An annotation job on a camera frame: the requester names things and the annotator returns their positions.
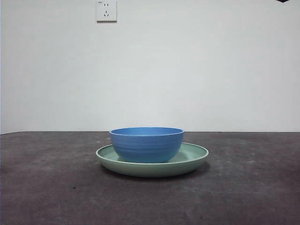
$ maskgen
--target outlet plate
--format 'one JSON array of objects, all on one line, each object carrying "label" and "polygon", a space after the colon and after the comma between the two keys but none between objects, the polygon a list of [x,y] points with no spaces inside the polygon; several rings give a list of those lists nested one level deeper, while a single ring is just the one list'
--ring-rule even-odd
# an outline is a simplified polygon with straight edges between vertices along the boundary
[{"label": "outlet plate", "polygon": [[117,22],[117,0],[97,0],[97,22]]}]

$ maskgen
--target ceramic bowl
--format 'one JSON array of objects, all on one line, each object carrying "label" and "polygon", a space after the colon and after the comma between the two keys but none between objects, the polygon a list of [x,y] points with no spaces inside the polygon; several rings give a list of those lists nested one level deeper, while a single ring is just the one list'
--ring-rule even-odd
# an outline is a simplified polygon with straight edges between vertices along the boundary
[{"label": "ceramic bowl", "polygon": [[109,132],[119,157],[134,163],[167,162],[178,152],[183,133],[171,127],[129,127]]}]

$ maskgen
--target ribbed bowl exterior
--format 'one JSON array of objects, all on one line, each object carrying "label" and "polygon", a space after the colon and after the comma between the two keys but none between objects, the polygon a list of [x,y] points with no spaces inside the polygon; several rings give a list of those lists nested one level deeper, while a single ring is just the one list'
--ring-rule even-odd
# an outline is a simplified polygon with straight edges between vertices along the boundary
[{"label": "ribbed bowl exterior", "polygon": [[128,136],[110,133],[116,153],[127,162],[164,163],[175,156],[183,133],[162,136]]}]

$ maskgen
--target wall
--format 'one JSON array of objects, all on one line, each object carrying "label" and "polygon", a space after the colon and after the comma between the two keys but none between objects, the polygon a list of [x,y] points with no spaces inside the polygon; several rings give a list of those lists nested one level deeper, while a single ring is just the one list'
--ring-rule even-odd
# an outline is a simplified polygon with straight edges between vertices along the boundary
[{"label": "wall", "polygon": [[300,131],[300,1],[1,1],[1,132]]}]

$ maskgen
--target green plate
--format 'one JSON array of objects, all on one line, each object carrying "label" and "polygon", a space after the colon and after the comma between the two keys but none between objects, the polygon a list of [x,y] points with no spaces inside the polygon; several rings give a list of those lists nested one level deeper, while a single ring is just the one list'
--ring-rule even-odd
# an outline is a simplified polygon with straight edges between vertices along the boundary
[{"label": "green plate", "polygon": [[197,169],[208,156],[206,148],[182,143],[178,153],[167,163],[130,163],[119,158],[112,145],[96,151],[101,164],[116,173],[136,177],[168,177]]}]

